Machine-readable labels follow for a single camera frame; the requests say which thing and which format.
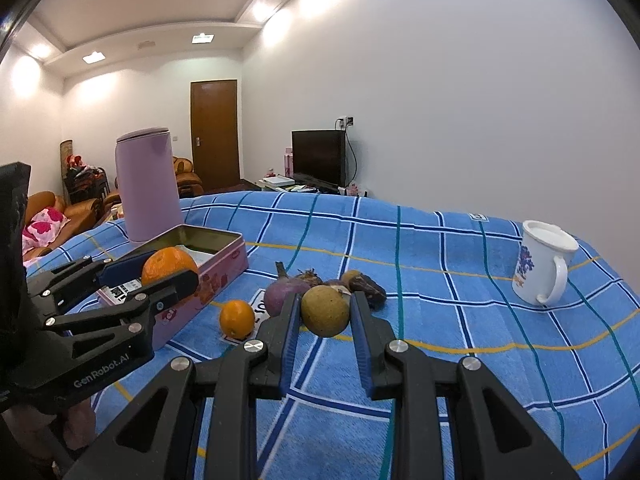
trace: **metal screw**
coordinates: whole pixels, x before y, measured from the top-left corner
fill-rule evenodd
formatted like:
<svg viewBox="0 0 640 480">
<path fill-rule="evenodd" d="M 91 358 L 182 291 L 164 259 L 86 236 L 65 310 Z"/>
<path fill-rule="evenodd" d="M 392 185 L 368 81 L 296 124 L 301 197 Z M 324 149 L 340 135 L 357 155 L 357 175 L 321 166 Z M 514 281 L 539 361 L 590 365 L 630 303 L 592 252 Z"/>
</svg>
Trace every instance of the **metal screw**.
<svg viewBox="0 0 640 480">
<path fill-rule="evenodd" d="M 176 372 L 181 372 L 189 368 L 191 361 L 189 361 L 186 357 L 177 357 L 171 361 L 171 368 L 173 368 Z"/>
<path fill-rule="evenodd" d="M 389 350 L 391 350 L 392 352 L 401 354 L 402 352 L 406 352 L 408 349 L 409 345 L 402 339 L 394 339 L 391 343 L 389 343 Z"/>
<path fill-rule="evenodd" d="M 264 343 L 259 339 L 251 339 L 250 341 L 247 341 L 246 343 L 244 343 L 244 349 L 247 352 L 251 352 L 252 354 L 259 352 L 260 350 L 262 350 L 263 347 L 264 347 Z"/>
<path fill-rule="evenodd" d="M 462 365 L 467 370 L 475 372 L 476 370 L 480 369 L 482 363 L 477 357 L 465 357 L 464 359 L 462 359 Z"/>
</svg>

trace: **mug handle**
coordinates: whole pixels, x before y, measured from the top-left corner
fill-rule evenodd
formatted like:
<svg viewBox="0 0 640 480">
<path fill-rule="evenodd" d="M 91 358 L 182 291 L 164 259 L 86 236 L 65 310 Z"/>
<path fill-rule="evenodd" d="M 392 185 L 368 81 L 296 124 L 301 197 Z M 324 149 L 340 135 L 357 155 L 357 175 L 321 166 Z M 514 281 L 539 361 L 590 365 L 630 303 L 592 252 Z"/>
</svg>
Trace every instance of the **mug handle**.
<svg viewBox="0 0 640 480">
<path fill-rule="evenodd" d="M 554 283 L 554 288 L 551 290 L 551 294 L 546 298 L 542 294 L 536 296 L 538 303 L 543 305 L 558 301 L 566 288 L 568 278 L 566 261 L 562 256 L 554 256 L 554 263 L 556 264 L 556 282 Z"/>
</svg>

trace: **pink tin box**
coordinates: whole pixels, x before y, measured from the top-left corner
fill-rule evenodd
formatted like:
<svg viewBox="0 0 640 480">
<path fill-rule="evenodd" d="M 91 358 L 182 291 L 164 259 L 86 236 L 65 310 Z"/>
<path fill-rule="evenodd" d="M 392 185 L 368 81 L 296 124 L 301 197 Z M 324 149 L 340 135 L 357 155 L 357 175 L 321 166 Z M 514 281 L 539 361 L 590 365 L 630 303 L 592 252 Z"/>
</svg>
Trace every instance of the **pink tin box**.
<svg viewBox="0 0 640 480">
<path fill-rule="evenodd" d="M 178 246 L 187 251 L 198 265 L 200 285 L 195 294 L 156 316 L 153 348 L 158 350 L 207 306 L 216 294 L 242 274 L 249 266 L 242 234 L 186 224 L 136 247 L 128 254 L 140 254 Z M 127 294 L 142 284 L 140 280 L 98 290 L 107 305 L 123 303 Z"/>
</svg>

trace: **ceiling vent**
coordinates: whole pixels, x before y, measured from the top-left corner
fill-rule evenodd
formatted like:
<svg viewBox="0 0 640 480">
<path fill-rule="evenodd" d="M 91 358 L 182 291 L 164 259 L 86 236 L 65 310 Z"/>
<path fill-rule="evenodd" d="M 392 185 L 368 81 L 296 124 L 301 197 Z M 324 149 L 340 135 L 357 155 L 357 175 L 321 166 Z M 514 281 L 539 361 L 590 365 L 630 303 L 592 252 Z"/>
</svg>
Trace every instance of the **ceiling vent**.
<svg viewBox="0 0 640 480">
<path fill-rule="evenodd" d="M 156 46 L 155 41 L 142 41 L 138 44 L 138 50 L 143 50 L 144 48 L 151 48 L 152 46 Z"/>
</svg>

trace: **pink pillow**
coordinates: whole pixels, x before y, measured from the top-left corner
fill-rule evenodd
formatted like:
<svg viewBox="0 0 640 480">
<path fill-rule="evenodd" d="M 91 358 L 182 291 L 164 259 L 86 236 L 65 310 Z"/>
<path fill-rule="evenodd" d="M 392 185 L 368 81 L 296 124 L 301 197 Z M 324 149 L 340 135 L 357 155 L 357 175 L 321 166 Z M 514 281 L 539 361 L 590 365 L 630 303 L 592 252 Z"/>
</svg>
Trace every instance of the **pink pillow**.
<svg viewBox="0 0 640 480">
<path fill-rule="evenodd" d="M 36 247 L 46 247 L 56 239 L 69 218 L 53 207 L 46 207 L 35 214 L 22 230 L 22 254 Z"/>
</svg>

